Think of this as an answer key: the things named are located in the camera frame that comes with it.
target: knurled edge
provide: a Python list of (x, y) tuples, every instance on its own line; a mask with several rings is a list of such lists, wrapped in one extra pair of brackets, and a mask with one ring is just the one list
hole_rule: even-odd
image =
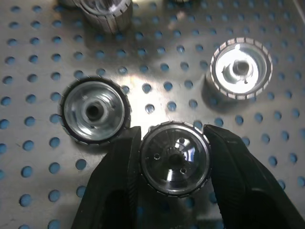
[[(62, 107), (63, 107), (63, 103), (64, 103), (64, 98), (67, 96), (67, 94), (69, 93), (70, 90), (73, 90), (73, 87), (75, 85), (78, 85), (81, 81), (85, 81), (87, 82), (86, 80), (88, 79), (93, 79), (93, 80), (99, 80), (99, 79), (103, 79), (103, 81), (107, 82), (107, 83), (110, 83), (110, 84), (113, 84), (116, 88), (113, 88), (114, 90), (120, 90), (120, 92), (122, 93), (122, 95), (124, 95), (124, 97), (122, 98), (121, 95), (119, 94), (119, 96), (122, 98), (123, 100), (123, 103), (124, 101), (126, 102), (127, 106), (128, 107), (125, 107), (125, 121), (123, 122), (123, 127), (122, 129), (120, 129), (117, 133), (115, 133), (113, 136), (105, 139), (105, 140), (102, 140), (100, 141), (99, 143), (95, 143), (95, 142), (98, 142), (98, 141), (93, 141), (92, 143), (90, 143), (90, 141), (88, 142), (85, 142), (85, 141), (81, 141), (77, 138), (75, 138), (71, 132), (66, 128), (66, 126), (64, 125), (64, 121), (62, 119)], [(131, 106), (130, 106), (130, 103), (129, 103), (129, 100), (128, 100), (128, 97), (126, 95), (126, 93), (124, 92), (124, 90), (114, 81), (110, 80), (110, 79), (105, 79), (103, 77), (100, 77), (100, 76), (85, 76), (84, 78), (82, 79), (77, 79), (75, 81), (73, 81), (71, 84), (69, 84), (65, 89), (64, 91), (62, 92), (61, 94), (61, 100), (58, 104), (58, 114), (60, 116), (60, 123), (61, 123), (61, 126), (63, 128), (63, 130), (77, 143), (81, 144), (81, 145), (98, 145), (98, 146), (103, 146), (103, 145), (106, 145), (106, 144), (109, 144), (113, 139), (117, 138), (121, 132), (123, 130), (126, 130), (127, 128), (130, 127), (130, 122), (131, 122), (131, 112), (132, 112), (132, 109), (131, 109)]]
[[(235, 94), (235, 93), (231, 93), (225, 89), (222, 89), (216, 82), (215, 82), (215, 79), (214, 79), (214, 76), (213, 76), (213, 63), (215, 61), (215, 59), (217, 58), (218, 54), (226, 47), (228, 47), (229, 45), (232, 45), (232, 44), (237, 44), (237, 43), (247, 43), (247, 44), (252, 44), (252, 45), (255, 45), (256, 47), (258, 47), (264, 54), (266, 54), (268, 56), (268, 60), (270, 62), (270, 74), (269, 74), (269, 77), (268, 77), (268, 80), (266, 81), (266, 83), (258, 88), (256, 91), (250, 93), (250, 94), (245, 94), (245, 95), (240, 95), (240, 94)], [(270, 80), (271, 80), (271, 77), (272, 77), (272, 73), (273, 73), (273, 65), (272, 65), (272, 58), (271, 58), (271, 55), (270, 55), (270, 52), (268, 51), (268, 49), (263, 46), (262, 43), (260, 43), (259, 41), (257, 40), (254, 40), (252, 38), (246, 38), (246, 37), (237, 37), (237, 38), (234, 38), (234, 39), (230, 39), (230, 40), (227, 40), (226, 42), (224, 42), (223, 44), (221, 44), (217, 49), (216, 51), (214, 52), (213, 56), (212, 56), (212, 59), (211, 59), (211, 64), (210, 64), (210, 75), (211, 75), (211, 79), (212, 79), (212, 82), (214, 84), (214, 86), (216, 87), (216, 89), (218, 91), (220, 91), (222, 94), (224, 94), (225, 96), (229, 97), (229, 98), (232, 98), (232, 99), (237, 99), (237, 100), (245, 100), (245, 99), (249, 99), (249, 98), (252, 98), (252, 97), (256, 97), (258, 94), (260, 94), (266, 87), (267, 85), (269, 84)]]
[[(187, 194), (182, 194), (182, 195), (172, 195), (172, 194), (168, 194), (168, 193), (163, 193), (161, 191), (159, 191), (158, 189), (156, 189), (154, 186), (152, 186), (148, 179), (146, 178), (146, 176), (144, 175), (144, 173), (142, 172), (142, 164), (141, 164), (141, 148), (143, 146), (143, 143), (145, 141), (145, 139), (151, 134), (151, 132), (155, 131), (156, 129), (159, 129), (161, 128), (162, 126), (165, 126), (165, 125), (171, 125), (171, 124), (179, 124), (179, 125), (186, 125), (188, 128), (191, 128), (191, 129), (194, 129), (196, 132), (198, 132), (200, 135), (202, 135), (204, 141), (207, 142), (207, 147), (208, 147), (208, 150), (209, 150), (209, 157), (210, 157), (210, 169), (209, 169), (209, 172), (208, 174), (206, 175), (206, 179), (203, 180), (203, 182), (198, 186), (196, 187), (194, 190), (190, 191), (189, 193)], [(155, 126), (151, 126), (148, 130), (148, 132), (146, 133), (146, 135), (143, 137), (143, 140), (141, 141), (141, 144), (140, 144), (140, 149), (139, 149), (139, 154), (140, 154), (140, 157), (139, 157), (139, 163), (140, 163), (140, 170), (141, 170), (141, 177), (145, 180), (146, 184), (152, 188), (153, 190), (155, 190), (157, 193), (161, 194), (161, 195), (164, 195), (164, 196), (167, 196), (167, 197), (172, 197), (172, 198), (185, 198), (185, 197), (188, 197), (192, 194), (194, 194), (195, 192), (199, 191), (201, 188), (203, 188), (205, 186), (205, 184), (207, 183), (207, 181), (209, 180), (210, 176), (211, 176), (211, 170), (212, 170), (212, 165), (211, 165), (211, 156), (210, 156), (210, 153), (211, 153), (211, 146), (210, 146), (210, 142), (208, 141), (207, 137), (204, 135), (204, 133), (198, 129), (196, 126), (193, 126), (192, 124), (189, 124), (187, 122), (182, 122), (182, 121), (167, 121), (167, 122), (163, 122), (163, 123), (160, 123), (158, 125), (155, 125)]]

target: perforated metal sheet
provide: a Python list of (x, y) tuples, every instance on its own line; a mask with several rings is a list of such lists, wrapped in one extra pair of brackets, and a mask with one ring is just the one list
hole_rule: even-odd
[[(103, 149), (62, 130), (60, 93), (99, 74), (128, 91), (132, 126), (144, 135), (168, 120), (216, 124), (244, 138), (305, 217), (304, 25), (290, 0), (135, 1), (131, 28), (100, 35), (78, 10), (53, 0), (0, 2), (0, 227), (71, 226)], [(274, 60), (267, 90), (247, 106), (219, 109), (202, 98), (215, 48), (233, 37), (262, 42)], [(211, 184), (189, 199), (143, 187), (140, 228), (221, 228)], [(147, 204), (147, 196), (154, 200)]]

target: blue hole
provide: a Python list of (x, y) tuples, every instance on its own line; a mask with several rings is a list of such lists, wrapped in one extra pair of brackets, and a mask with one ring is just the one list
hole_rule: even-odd
[(209, 200), (212, 204), (216, 204), (217, 203), (217, 199), (216, 199), (216, 196), (215, 196), (215, 193), (214, 192), (211, 192), (209, 194)]
[(200, 44), (197, 44), (197, 45), (196, 45), (196, 51), (197, 51), (197, 52), (202, 52), (202, 51), (203, 51), (203, 46), (200, 45)]
[(184, 81), (184, 86), (187, 88), (187, 89), (191, 89), (193, 87), (193, 82), (190, 81), (190, 80), (186, 80)]
[(3, 97), (1, 99), (2, 106), (8, 106), (8, 105), (10, 105), (10, 103), (11, 103), (11, 98), (9, 98), (9, 97)]
[(76, 189), (76, 195), (80, 198), (82, 198), (85, 194), (85, 191), (86, 191), (86, 186), (79, 186), (77, 189)]
[(160, 65), (160, 68), (161, 68), (161, 70), (163, 71), (163, 72), (168, 72), (169, 71), (169, 66), (167, 65), (167, 64), (165, 64), (165, 63), (162, 63), (161, 65)]
[(190, 107), (190, 108), (196, 108), (197, 106), (198, 106), (198, 103), (197, 103), (196, 100), (191, 99), (191, 100), (189, 101), (189, 107)]
[(273, 167), (275, 167), (277, 165), (277, 159), (274, 156), (269, 157), (268, 162)]
[(49, 192), (49, 201), (56, 202), (61, 197), (61, 193), (58, 190), (52, 190)]
[(7, 129), (9, 127), (9, 125), (10, 125), (9, 120), (7, 120), (7, 119), (0, 120), (0, 129), (1, 130)]
[(76, 70), (73, 75), (78, 80), (84, 77), (84, 73), (81, 70)]
[(273, 92), (268, 92), (268, 99), (270, 99), (270, 100), (274, 100), (275, 99), (275, 96), (274, 96), (274, 94), (273, 94)]
[(25, 141), (23, 144), (22, 144), (22, 148), (26, 151), (31, 151), (33, 148), (34, 148), (34, 142), (33, 141)]
[(305, 178), (304, 177), (298, 177), (297, 178), (297, 184), (300, 187), (305, 187)]
[(52, 147), (52, 148), (56, 148), (60, 145), (61, 141), (59, 138), (57, 137), (53, 137), (50, 139), (49, 141), (49, 145)]
[(187, 70), (189, 70), (189, 64), (188, 63), (186, 63), (186, 62), (181, 62), (180, 63), (180, 67), (181, 67), (181, 69), (183, 70), (183, 71), (187, 71)]
[(143, 86), (142, 86), (142, 90), (144, 91), (144, 93), (148, 93), (148, 92), (150, 92), (151, 91), (151, 89), (152, 89), (152, 87), (148, 84), (148, 83), (145, 83), (145, 84), (143, 84)]
[(35, 12), (35, 13), (40, 13), (42, 11), (42, 8), (40, 6), (33, 6), (32, 10)]
[(254, 118), (255, 118), (255, 120), (256, 120), (258, 123), (261, 123), (261, 122), (263, 121), (263, 116), (262, 116), (261, 113), (256, 113), (256, 114), (254, 115)]
[(61, 43), (61, 38), (59, 36), (56, 36), (56, 37), (53, 37), (52, 38), (52, 41), (55, 43), (55, 44), (59, 44)]
[(11, 84), (11, 83), (13, 82), (13, 77), (11, 77), (11, 76), (5, 76), (5, 77), (3, 78), (3, 80), (2, 80), (2, 82), (3, 82), (4, 84)]
[(81, 52), (75, 52), (74, 54), (73, 54), (73, 56), (74, 56), (74, 58), (76, 59), (76, 60), (81, 60), (82, 58), (83, 58), (83, 54), (81, 53)]
[(236, 121), (236, 124), (238, 124), (238, 125), (242, 125), (244, 123), (244, 119), (240, 115), (237, 115), (235, 117), (235, 121)]
[(9, 27), (10, 27), (11, 29), (17, 29), (17, 28), (19, 28), (19, 23), (13, 21), (13, 22), (11, 22), (11, 23), (9, 24)]
[(247, 137), (242, 137), (242, 141), (244, 142), (244, 144), (245, 144), (246, 146), (249, 146), (249, 145), (250, 145), (250, 139), (249, 139), (249, 138), (247, 138)]
[(123, 89), (125, 94), (129, 93), (129, 87), (128, 86), (122, 86), (122, 89)]
[(32, 198), (29, 194), (24, 194), (19, 199), (19, 204), (23, 207), (27, 207), (31, 204)]
[(173, 102), (173, 101), (170, 101), (170, 102), (167, 104), (167, 109), (168, 109), (169, 111), (175, 111), (176, 108), (177, 108), (177, 105), (176, 105), (176, 103)]
[(268, 134), (262, 134), (262, 141), (265, 143), (265, 144), (268, 144), (270, 142), (270, 137)]
[(161, 39), (161, 38), (162, 38), (162, 33), (161, 33), (161, 31), (156, 31), (156, 32), (154, 33), (154, 36), (155, 36), (155, 38), (157, 38), (157, 39)]
[(28, 81), (29, 81), (30, 83), (36, 82), (36, 81), (37, 81), (37, 75), (35, 75), (35, 74), (29, 75), (29, 76), (28, 76)]
[(215, 125), (220, 126), (220, 127), (224, 125), (224, 122), (221, 118), (216, 118), (214, 120), (214, 123), (215, 123)]
[(56, 80), (59, 80), (61, 78), (61, 74), (58, 73), (58, 72), (55, 72), (55, 73), (52, 73), (51, 74), (51, 79), (56, 81)]
[(24, 124), (26, 126), (33, 126), (35, 124), (35, 118), (34, 117), (27, 117), (25, 120), (24, 120)]
[(199, 120), (195, 120), (193, 122), (193, 126), (197, 127), (198, 129), (202, 129), (203, 125), (202, 125), (202, 122), (200, 122)]
[(285, 91), (285, 96), (287, 99), (291, 99), (292, 98), (292, 92), (291, 91)]
[(59, 115), (58, 114), (52, 114), (50, 116), (50, 122), (53, 124), (56, 124), (59, 122)]
[(30, 104), (33, 104), (36, 102), (36, 96), (33, 94), (29, 94), (26, 98), (25, 101), (27, 101)]
[(53, 54), (51, 58), (54, 62), (59, 62), (61, 60), (61, 56), (58, 53)]
[(98, 68), (97, 70), (96, 70), (96, 74), (97, 75), (99, 75), (99, 76), (103, 76), (103, 75), (105, 75), (105, 69), (103, 69), (103, 68)]
[(289, 154), (289, 160), (290, 160), (293, 164), (295, 164), (295, 163), (297, 162), (297, 155), (294, 154), (294, 153), (290, 153), (290, 154)]
[(140, 71), (141, 71), (142, 73), (146, 73), (146, 72), (148, 71), (148, 67), (147, 67), (146, 65), (141, 65), (141, 66), (140, 66)]
[(49, 166), (49, 172), (52, 173), (52, 174), (56, 174), (56, 173), (58, 173), (60, 168), (61, 168), (61, 166), (57, 162), (53, 162)]
[(7, 44), (8, 44), (9, 46), (15, 46), (15, 45), (18, 44), (18, 42), (17, 42), (16, 39), (8, 39)]
[(105, 53), (102, 50), (98, 50), (98, 51), (95, 52), (95, 57), (97, 59), (102, 59), (102, 58), (105, 57)]
[(79, 159), (76, 163), (75, 163), (75, 167), (78, 170), (83, 170), (87, 165), (87, 162), (84, 159)]
[(31, 166), (25, 166), (21, 170), (21, 176), (24, 178), (28, 178), (32, 175), (33, 169)]
[(59, 27), (61, 27), (61, 21), (60, 20), (55, 20), (55, 21), (53, 21), (52, 25), (56, 28), (59, 28)]
[(0, 143), (0, 154), (5, 154), (6, 153), (6, 144)]
[(289, 140), (289, 133), (287, 131), (282, 131), (281, 136), (284, 141)]
[(180, 36), (181, 36), (181, 32), (180, 32), (179, 30), (174, 30), (174, 31), (173, 31), (173, 35), (174, 35), (175, 37), (180, 37)]
[(48, 223), (48, 229), (60, 229), (61, 223), (59, 220), (54, 219)]
[(136, 38), (136, 40), (141, 41), (141, 40), (143, 40), (144, 35), (141, 32), (136, 32), (135, 33), (135, 38)]
[(292, 116), (298, 118), (300, 116), (300, 111), (297, 108), (292, 109)]
[(118, 72), (119, 72), (120, 75), (126, 75), (128, 71), (127, 71), (127, 68), (125, 68), (125, 67), (120, 67), (120, 68), (118, 69)]
[(52, 94), (51, 94), (51, 100), (53, 101), (53, 102), (57, 102), (57, 101), (59, 101), (61, 99), (61, 94), (59, 94), (58, 92), (53, 92)]
[(158, 47), (158, 48), (157, 48), (157, 52), (158, 52), (159, 54), (164, 54), (164, 53), (165, 53), (165, 48), (164, 48), (164, 47)]
[(39, 21), (32, 21), (30, 25), (31, 25), (31, 27), (33, 27), (34, 29), (39, 29), (40, 26), (41, 26), (41, 24), (40, 24)]
[(12, 57), (12, 56), (9, 56), (5, 59), (5, 63), (8, 64), (8, 65), (12, 65), (15, 63), (15, 58)]
[(173, 85), (170, 82), (165, 82), (163, 84), (164, 89), (168, 92), (173, 88)]
[(182, 45), (178, 45), (176, 49), (179, 53), (184, 53), (184, 51), (185, 51), (185, 49)]
[(119, 56), (119, 57), (125, 57), (126, 56), (126, 52), (122, 49), (118, 50), (116, 52), (116, 54)]
[(275, 116), (274, 118), (276, 120), (281, 120), (281, 118), (282, 118), (282, 114), (279, 111), (275, 111), (274, 116)]

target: small hole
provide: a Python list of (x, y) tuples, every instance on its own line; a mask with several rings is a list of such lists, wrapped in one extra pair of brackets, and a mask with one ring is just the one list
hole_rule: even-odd
[(151, 114), (152, 112), (154, 112), (154, 106), (152, 104), (147, 104), (145, 106), (145, 111), (148, 113), (148, 114)]

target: metal part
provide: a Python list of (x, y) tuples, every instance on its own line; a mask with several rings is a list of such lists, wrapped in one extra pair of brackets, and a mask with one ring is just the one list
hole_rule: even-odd
[(131, 0), (80, 0), (80, 7), (88, 21), (106, 33), (123, 31), (131, 22)]
[(130, 107), (114, 82), (100, 77), (76, 81), (63, 93), (60, 109), (63, 128), (77, 141), (102, 144), (130, 123)]
[(203, 187), (210, 176), (210, 146), (188, 123), (166, 122), (145, 135), (141, 169), (149, 185), (169, 195), (185, 197)]
[(235, 38), (215, 51), (207, 77), (225, 96), (249, 99), (261, 93), (270, 82), (273, 71), (271, 61), (270, 53), (260, 42)]

